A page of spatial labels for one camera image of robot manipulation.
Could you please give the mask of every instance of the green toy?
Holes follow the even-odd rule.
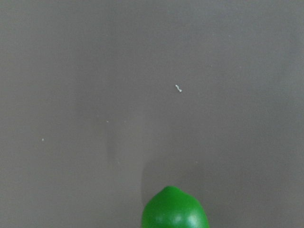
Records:
[[[142,228],[209,228],[201,204],[177,187],[156,194],[142,213]]]

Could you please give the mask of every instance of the white speck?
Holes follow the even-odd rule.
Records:
[[[180,89],[180,87],[178,85],[175,85],[175,87],[177,88],[177,90],[181,93],[182,90]]]

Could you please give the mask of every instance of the gray surface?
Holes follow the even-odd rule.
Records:
[[[1,1],[0,227],[304,226],[303,1]],[[179,93],[175,88],[182,88]]]

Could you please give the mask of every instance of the green object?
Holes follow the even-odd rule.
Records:
[[[156,194],[142,213],[142,228],[209,228],[201,204],[177,187]]]

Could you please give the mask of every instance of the green lemon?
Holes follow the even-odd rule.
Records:
[[[142,213],[142,228],[209,228],[201,204],[174,186],[156,194]]]

